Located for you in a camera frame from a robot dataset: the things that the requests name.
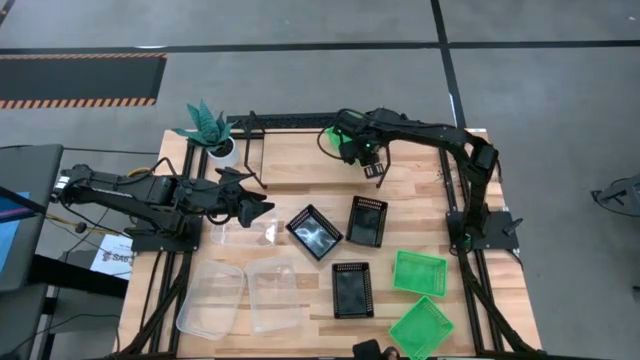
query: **gray concrete floor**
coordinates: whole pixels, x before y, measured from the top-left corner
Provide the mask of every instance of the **gray concrete floor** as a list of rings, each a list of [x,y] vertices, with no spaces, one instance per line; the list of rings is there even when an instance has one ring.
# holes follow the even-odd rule
[[[640,39],[640,5],[630,0],[441,2],[450,41]],[[429,1],[418,0],[17,0],[0,26],[0,48],[436,38]],[[640,49],[452,56],[467,123],[489,130],[501,152],[507,204],[525,219],[518,233],[544,348],[636,359],[640,304],[631,286],[640,283],[640,222],[598,208],[589,191],[640,169],[632,150],[640,130]],[[155,107],[3,110],[0,146],[157,151],[162,131],[188,126],[185,103],[200,98],[228,114],[384,105],[423,121],[453,121],[437,50],[171,54]],[[63,166],[126,172],[154,158],[65,152]],[[82,210],[101,215],[97,207]],[[107,217],[107,225],[127,222]],[[47,227],[38,251],[59,256],[75,241]],[[65,351],[70,344],[86,356],[105,355],[113,332],[65,339],[55,359],[75,358]]]

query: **green plant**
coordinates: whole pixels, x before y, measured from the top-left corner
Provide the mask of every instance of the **green plant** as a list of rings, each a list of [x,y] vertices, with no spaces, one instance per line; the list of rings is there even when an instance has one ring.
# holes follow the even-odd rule
[[[220,112],[220,116],[216,119],[204,103],[204,100],[200,100],[200,109],[191,104],[187,104],[187,109],[191,115],[191,120],[196,125],[197,131],[186,131],[184,129],[173,129],[173,131],[178,135],[186,136],[190,141],[215,153],[231,136],[231,127],[234,124],[229,124],[222,119],[223,112]]]

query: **potted plant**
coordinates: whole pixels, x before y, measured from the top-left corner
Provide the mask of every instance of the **potted plant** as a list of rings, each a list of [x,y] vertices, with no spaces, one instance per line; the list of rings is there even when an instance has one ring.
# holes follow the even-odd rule
[[[186,136],[189,141],[204,147],[213,159],[216,167],[234,166],[240,160],[240,153],[235,140],[231,137],[231,127],[220,117],[216,120],[203,100],[200,109],[187,104],[191,120],[196,125],[196,131],[173,129],[178,135]]]

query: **clear plastic container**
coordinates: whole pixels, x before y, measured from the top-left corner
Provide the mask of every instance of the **clear plastic container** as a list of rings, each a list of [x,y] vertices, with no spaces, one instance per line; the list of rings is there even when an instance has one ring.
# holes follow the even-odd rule
[[[298,326],[301,320],[293,261],[269,258],[246,267],[254,333]]]
[[[241,269],[205,260],[196,270],[176,326],[180,331],[220,340],[233,327],[244,291]]]
[[[272,209],[243,228],[236,220],[222,226],[214,226],[211,240],[214,244],[245,247],[274,246],[278,234],[278,212]]]

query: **transparent plastic tray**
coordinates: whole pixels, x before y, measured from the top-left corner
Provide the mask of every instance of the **transparent plastic tray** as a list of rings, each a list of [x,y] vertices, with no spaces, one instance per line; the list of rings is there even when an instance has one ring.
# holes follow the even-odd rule
[[[249,228],[243,228],[235,219],[222,226],[214,226],[211,240],[220,245],[265,247],[275,245],[277,234],[278,213],[272,209],[253,220]]]
[[[279,330],[300,324],[300,301],[293,261],[269,258],[252,261],[246,267],[254,333]]]
[[[241,269],[215,261],[198,265],[176,326],[180,331],[220,340],[233,327],[244,291]]]

